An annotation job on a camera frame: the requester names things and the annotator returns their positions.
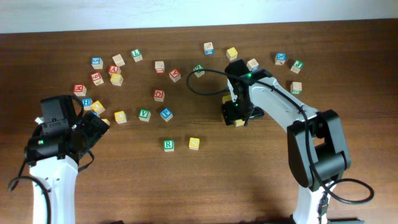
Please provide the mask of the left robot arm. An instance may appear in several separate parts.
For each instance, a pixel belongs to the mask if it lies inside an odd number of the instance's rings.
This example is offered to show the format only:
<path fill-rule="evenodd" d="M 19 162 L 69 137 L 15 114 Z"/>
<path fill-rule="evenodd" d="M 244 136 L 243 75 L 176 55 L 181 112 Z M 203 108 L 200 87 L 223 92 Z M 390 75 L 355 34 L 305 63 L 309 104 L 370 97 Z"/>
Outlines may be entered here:
<path fill-rule="evenodd" d="M 74 223 L 75 184 L 87 166 L 79 161 L 108 131 L 92 112 L 76 112 L 82 101 L 73 95 L 41 100 L 43 121 L 34 130 L 24 155 L 34 186 L 34 223 Z"/>

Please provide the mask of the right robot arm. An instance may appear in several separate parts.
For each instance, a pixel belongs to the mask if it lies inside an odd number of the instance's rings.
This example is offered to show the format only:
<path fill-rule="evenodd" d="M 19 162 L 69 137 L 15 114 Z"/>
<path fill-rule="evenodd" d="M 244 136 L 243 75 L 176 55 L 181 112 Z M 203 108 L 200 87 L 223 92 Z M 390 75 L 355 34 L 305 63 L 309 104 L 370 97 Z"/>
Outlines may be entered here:
<path fill-rule="evenodd" d="M 318 111 L 285 90 L 265 69 L 250 71 L 243 60 L 231 62 L 227 75 L 231 99 L 221 108 L 227 125 L 268 114 L 286 133 L 290 171 L 299 184 L 291 223 L 328 223 L 334 187 L 351 165 L 340 117 Z"/>

